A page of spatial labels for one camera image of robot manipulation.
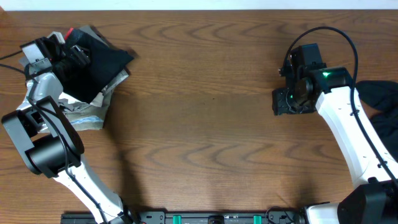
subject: pile of clothes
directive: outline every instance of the pile of clothes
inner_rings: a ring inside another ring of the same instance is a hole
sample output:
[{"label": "pile of clothes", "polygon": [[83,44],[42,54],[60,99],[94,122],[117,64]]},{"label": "pile of clothes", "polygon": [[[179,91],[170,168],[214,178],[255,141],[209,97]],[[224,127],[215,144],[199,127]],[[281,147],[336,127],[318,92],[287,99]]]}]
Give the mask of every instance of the pile of clothes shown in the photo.
[{"label": "pile of clothes", "polygon": [[381,111],[370,121],[386,149],[398,161],[398,83],[361,81],[356,89],[362,101]]},{"label": "pile of clothes", "polygon": [[[60,108],[77,131],[101,129],[113,91],[129,76],[124,68],[134,57],[110,48],[90,26],[70,29],[64,39],[66,48],[78,45],[90,51],[90,66],[62,83]],[[19,62],[29,64],[25,57]],[[48,132],[47,127],[40,132]]]}]

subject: wood grain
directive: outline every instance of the wood grain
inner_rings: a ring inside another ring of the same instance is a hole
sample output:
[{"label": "wood grain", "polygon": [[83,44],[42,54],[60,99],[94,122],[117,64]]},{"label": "wood grain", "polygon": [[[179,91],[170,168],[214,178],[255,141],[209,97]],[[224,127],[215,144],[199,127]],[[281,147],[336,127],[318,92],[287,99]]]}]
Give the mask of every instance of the wood grain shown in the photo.
[{"label": "wood grain", "polygon": [[[0,55],[53,30],[95,26],[137,54],[101,131],[82,131],[85,155],[132,208],[266,210],[339,202],[352,191],[346,162],[316,114],[272,113],[271,91],[290,43],[316,26],[354,40],[359,80],[398,81],[396,11],[4,12]],[[320,31],[329,66],[352,71],[345,40]],[[2,63],[20,67],[18,57]],[[0,69],[0,115],[25,95],[23,77]],[[86,211],[65,187],[31,174],[0,130],[0,222],[58,223]]]}]

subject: green light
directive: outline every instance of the green light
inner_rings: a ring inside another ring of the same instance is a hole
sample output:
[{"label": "green light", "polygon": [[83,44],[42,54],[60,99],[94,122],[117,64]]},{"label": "green light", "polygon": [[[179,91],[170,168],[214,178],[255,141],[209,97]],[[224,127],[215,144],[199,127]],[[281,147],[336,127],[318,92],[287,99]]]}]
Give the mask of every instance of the green light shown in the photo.
[{"label": "green light", "polygon": [[323,76],[326,78],[328,75],[330,75],[331,73],[330,72],[323,72],[322,73],[323,74]]}]

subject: robotic arm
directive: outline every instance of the robotic arm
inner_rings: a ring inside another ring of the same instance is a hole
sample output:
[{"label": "robotic arm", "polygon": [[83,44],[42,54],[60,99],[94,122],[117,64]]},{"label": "robotic arm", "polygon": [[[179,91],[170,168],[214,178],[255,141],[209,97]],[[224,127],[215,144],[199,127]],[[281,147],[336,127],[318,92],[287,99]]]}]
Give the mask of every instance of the robotic arm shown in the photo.
[{"label": "robotic arm", "polygon": [[[395,178],[391,179],[392,175],[398,175],[398,163],[371,126],[358,92],[353,92],[356,75],[353,80],[344,67],[327,68],[317,44],[291,50],[292,44],[287,54],[291,55],[291,60],[285,59],[279,70],[286,78],[286,87],[272,92],[272,109],[275,115],[317,111],[325,119],[348,164],[353,193],[341,203],[311,205],[301,212],[141,212],[137,216],[90,168],[83,155],[81,139],[58,107],[62,80],[90,63],[87,50],[79,46],[66,49],[64,43],[60,34],[53,34],[21,46],[33,74],[27,74],[31,80],[27,82],[26,100],[16,111],[2,118],[2,124],[29,170],[38,175],[43,173],[68,187],[92,213],[92,217],[65,215],[62,223],[92,223],[92,220],[110,224],[398,222],[398,189]],[[375,155],[358,120],[381,159]],[[31,137],[44,125],[50,134],[32,141]]]}]

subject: cable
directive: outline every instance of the cable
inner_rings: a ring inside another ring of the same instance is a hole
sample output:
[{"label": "cable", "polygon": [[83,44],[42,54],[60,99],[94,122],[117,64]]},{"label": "cable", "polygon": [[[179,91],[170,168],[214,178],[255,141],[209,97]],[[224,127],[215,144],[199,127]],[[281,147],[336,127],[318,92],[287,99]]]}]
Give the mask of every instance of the cable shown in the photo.
[{"label": "cable", "polygon": [[12,53],[12,54],[9,54],[9,55],[7,55],[7,56],[1,57],[0,60],[3,60],[3,59],[6,59],[6,58],[9,58],[9,57],[12,57],[12,56],[17,55],[17,54],[19,54],[19,53],[22,53],[22,51],[20,50],[20,51],[14,52],[14,53]]},{"label": "cable", "polygon": [[287,214],[287,212],[286,212],[282,207],[279,207],[279,206],[272,206],[271,208],[268,208],[268,210],[266,211],[266,218],[268,219],[269,222],[274,223],[273,221],[269,220],[269,215],[268,215],[268,212],[271,211],[273,208],[279,208],[279,209],[281,209],[281,210],[286,214],[286,217],[287,217],[292,223],[294,223],[293,219]]},{"label": "cable", "polygon": [[65,172],[69,176],[69,178],[76,184],[76,186],[94,203],[95,207],[99,210],[99,213],[101,215],[101,218],[103,219],[103,223],[108,223],[105,218],[104,211],[101,209],[101,205],[86,191],[86,189],[76,180],[74,175],[71,175],[69,173],[69,160],[68,160],[68,148],[70,149],[70,146],[66,142],[65,138],[61,134],[60,130],[56,127],[54,122],[43,112],[42,109],[40,109],[29,97],[27,97],[27,101],[32,105],[32,107],[37,110],[37,112],[49,122],[49,125],[53,127],[54,131],[58,134],[61,144],[63,147],[63,150],[65,151]]},{"label": "cable", "polygon": [[25,75],[24,71],[22,71],[21,69],[18,69],[18,68],[9,66],[9,65],[0,64],[0,67],[9,68],[9,69],[12,69],[14,71],[17,71],[17,72],[22,73],[22,74]]},{"label": "cable", "polygon": [[313,31],[322,30],[322,29],[323,29],[323,30],[332,30],[332,31],[335,31],[335,32],[341,34],[341,35],[348,41],[348,43],[350,44],[351,48],[353,49],[353,53],[354,53],[354,74],[353,74],[353,82],[352,82],[352,84],[351,84],[351,91],[350,91],[350,95],[349,95],[349,100],[350,100],[350,103],[351,103],[351,109],[353,110],[352,114],[354,115],[355,120],[356,120],[356,122],[358,123],[358,126],[359,126],[360,130],[362,131],[363,136],[365,137],[365,139],[367,140],[368,144],[370,145],[370,147],[371,147],[373,153],[376,155],[377,159],[379,160],[380,165],[383,167],[383,169],[385,170],[385,172],[386,172],[386,173],[388,174],[388,176],[391,178],[392,183],[394,184],[394,187],[396,188],[396,190],[398,190],[398,181],[397,181],[397,179],[394,177],[394,174],[393,174],[393,173],[391,172],[391,170],[388,168],[388,166],[387,166],[386,163],[384,162],[383,158],[380,156],[379,151],[377,151],[377,149],[376,149],[376,147],[374,146],[372,140],[371,140],[370,137],[368,136],[368,134],[367,134],[367,132],[366,132],[366,130],[365,130],[365,128],[364,128],[364,126],[363,126],[363,124],[362,124],[362,122],[361,122],[359,116],[358,116],[358,111],[357,111],[357,109],[355,108],[354,92],[355,92],[356,76],[357,76],[357,74],[358,74],[358,53],[357,53],[356,48],[355,48],[355,45],[354,45],[353,41],[350,39],[350,37],[348,37],[348,35],[345,34],[343,31],[341,31],[341,30],[339,30],[339,29],[337,29],[337,28],[334,28],[334,27],[322,26],[322,27],[315,27],[315,28],[312,28],[312,29],[310,29],[310,30],[304,32],[304,33],[303,33],[302,35],[300,35],[299,37],[297,37],[297,38],[293,41],[292,45],[290,45],[289,49],[288,49],[287,52],[286,52],[285,59],[284,59],[284,64],[283,64],[282,69],[285,68],[285,66],[286,66],[286,61],[287,61],[287,57],[289,56],[290,51],[292,50],[293,46],[297,43],[297,41],[299,41],[303,36],[305,36],[305,35],[307,35],[307,34],[313,32]]}]

